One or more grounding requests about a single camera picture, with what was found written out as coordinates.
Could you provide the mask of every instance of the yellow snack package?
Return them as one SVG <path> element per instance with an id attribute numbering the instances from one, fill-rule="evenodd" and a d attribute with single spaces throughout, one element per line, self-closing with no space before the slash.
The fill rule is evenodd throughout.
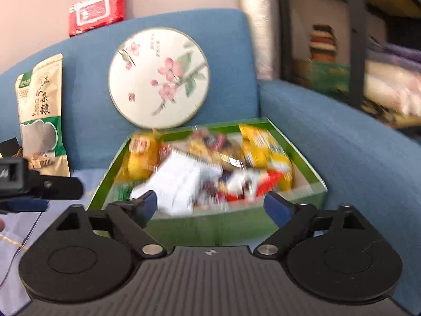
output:
<path id="1" fill-rule="evenodd" d="M 63 55 L 21 74 L 15 83 L 23 156 L 42 175 L 69 177 L 62 129 Z"/>
<path id="2" fill-rule="evenodd" d="M 146 180 L 158 165 L 161 135 L 158 133 L 134 133 L 116 181 Z"/>
<path id="3" fill-rule="evenodd" d="M 226 170 L 243 169 L 244 155 L 241 146 L 228 140 L 224 134 L 210 132 L 206 128 L 196 129 L 189 140 L 189 152 L 218 163 Z"/>
<path id="4" fill-rule="evenodd" d="M 293 183 L 293 166 L 274 137 L 266 130 L 249 125 L 239 125 L 243 136 L 246 163 L 253 167 L 274 169 L 284 174 L 278 186 L 281 191 L 290 190 Z"/>

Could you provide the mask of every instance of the folded clothes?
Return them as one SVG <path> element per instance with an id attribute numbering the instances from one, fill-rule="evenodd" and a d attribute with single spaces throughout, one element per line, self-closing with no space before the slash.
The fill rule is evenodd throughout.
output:
<path id="1" fill-rule="evenodd" d="M 421 73 L 421 64 L 410 59 L 399 57 L 395 54 L 376 52 L 367 49 L 367 59 L 375 62 L 381 62 L 386 64 L 397 65 L 405 68 L 409 71 L 415 71 Z"/>
<path id="2" fill-rule="evenodd" d="M 373 37 L 367 39 L 367 48 L 374 52 L 394 54 L 421 64 L 421 51 L 390 43 L 380 43 Z"/>
<path id="3" fill-rule="evenodd" d="M 404 68 L 366 61 L 364 95 L 403 115 L 421 116 L 421 75 Z"/>
<path id="4" fill-rule="evenodd" d="M 335 62 L 338 49 L 333 29 L 329 25 L 313 25 L 310 37 L 311 59 L 322 62 Z"/>

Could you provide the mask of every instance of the sofa backrest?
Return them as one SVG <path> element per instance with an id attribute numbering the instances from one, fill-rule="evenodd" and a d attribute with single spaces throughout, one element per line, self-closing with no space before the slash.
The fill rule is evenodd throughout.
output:
<path id="1" fill-rule="evenodd" d="M 149 27 L 171 27 L 202 48 L 210 71 L 208 96 L 185 125 L 259 116 L 253 48 L 245 15 L 235 9 L 203 9 L 127 20 L 50 46 L 0 75 L 0 141 L 20 139 L 15 80 L 56 53 L 63 54 L 63 140 L 71 169 L 108 167 L 137 127 L 114 107 L 108 71 L 118 46 Z"/>

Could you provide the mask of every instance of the red snack wrapper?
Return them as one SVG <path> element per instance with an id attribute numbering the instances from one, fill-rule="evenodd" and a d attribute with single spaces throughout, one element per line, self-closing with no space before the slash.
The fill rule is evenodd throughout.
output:
<path id="1" fill-rule="evenodd" d="M 257 187 L 257 191 L 255 196 L 263 196 L 268 191 L 272 190 L 276 183 L 284 176 L 282 172 L 275 171 L 275 170 L 268 170 L 267 171 L 267 178 L 264 179 Z"/>
<path id="2" fill-rule="evenodd" d="M 122 21 L 126 0 L 83 0 L 69 8 L 69 36 Z"/>

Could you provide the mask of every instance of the tea bag package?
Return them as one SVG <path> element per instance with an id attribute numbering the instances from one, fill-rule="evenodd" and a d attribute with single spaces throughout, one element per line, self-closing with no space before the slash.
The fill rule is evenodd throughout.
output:
<path id="1" fill-rule="evenodd" d="M 15 84 L 23 155 L 41 174 L 70 176 L 62 140 L 63 55 L 56 54 Z"/>

